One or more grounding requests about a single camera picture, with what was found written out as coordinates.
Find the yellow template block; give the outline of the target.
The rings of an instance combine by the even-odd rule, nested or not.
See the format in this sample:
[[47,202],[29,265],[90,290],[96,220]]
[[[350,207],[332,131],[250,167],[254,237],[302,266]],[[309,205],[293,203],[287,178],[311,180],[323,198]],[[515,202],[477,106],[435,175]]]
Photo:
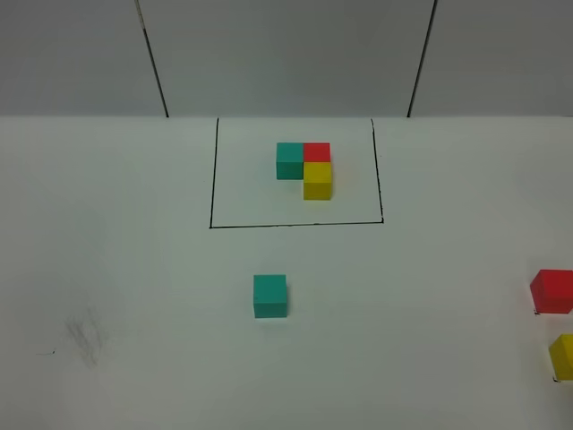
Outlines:
[[332,196],[332,166],[330,162],[304,163],[304,199],[329,201]]

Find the green template block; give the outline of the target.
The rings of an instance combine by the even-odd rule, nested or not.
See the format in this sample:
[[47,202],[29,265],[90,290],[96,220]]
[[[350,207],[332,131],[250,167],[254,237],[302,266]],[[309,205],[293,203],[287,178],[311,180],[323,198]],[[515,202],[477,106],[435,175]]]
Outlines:
[[278,142],[276,153],[277,180],[302,180],[304,178],[304,144]]

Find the red template block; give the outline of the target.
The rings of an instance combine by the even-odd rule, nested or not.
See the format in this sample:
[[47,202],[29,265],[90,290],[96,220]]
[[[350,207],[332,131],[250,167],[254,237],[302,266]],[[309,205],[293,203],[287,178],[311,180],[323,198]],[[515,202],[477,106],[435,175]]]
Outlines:
[[330,163],[331,151],[329,142],[305,142],[304,162]]

